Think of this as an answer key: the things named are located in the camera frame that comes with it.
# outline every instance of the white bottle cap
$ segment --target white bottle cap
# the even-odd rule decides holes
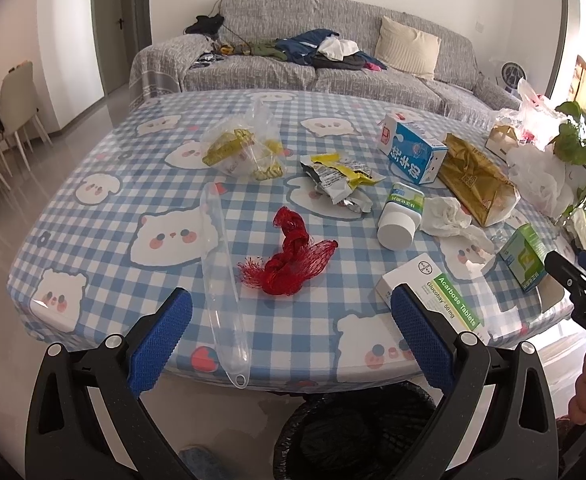
[[[377,224],[377,239],[391,251],[404,251],[413,243],[416,228],[409,215],[386,208]]]

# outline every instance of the sofa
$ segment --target sofa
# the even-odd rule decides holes
[[[131,107],[168,92],[270,88],[332,92],[388,101],[488,128],[494,110],[517,109],[520,101],[478,71],[467,38],[418,16],[348,0],[223,0],[222,43],[289,38],[329,28],[374,55],[382,16],[442,40],[435,79],[391,67],[382,72],[314,69],[276,59],[230,56],[209,67],[189,69],[211,40],[197,34],[152,45],[135,58]]]

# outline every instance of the sofa armrest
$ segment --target sofa armrest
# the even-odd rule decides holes
[[[480,74],[473,94],[492,110],[501,110],[502,108],[519,110],[522,104],[522,101],[516,96],[497,86],[493,80],[487,78],[484,74]]]
[[[130,109],[149,98],[182,91],[186,70],[205,52],[211,51],[209,38],[186,34],[147,46],[137,53],[128,83]]]

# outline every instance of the pillow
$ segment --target pillow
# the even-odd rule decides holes
[[[384,16],[375,57],[389,66],[423,79],[433,79],[442,40]]]

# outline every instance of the red mesh bag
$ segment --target red mesh bag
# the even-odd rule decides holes
[[[284,233],[282,252],[266,264],[261,259],[247,258],[239,264],[242,282],[251,288],[261,288],[267,294],[291,296],[324,270],[337,249],[334,240],[313,244],[302,217],[282,207],[273,219],[273,226]]]

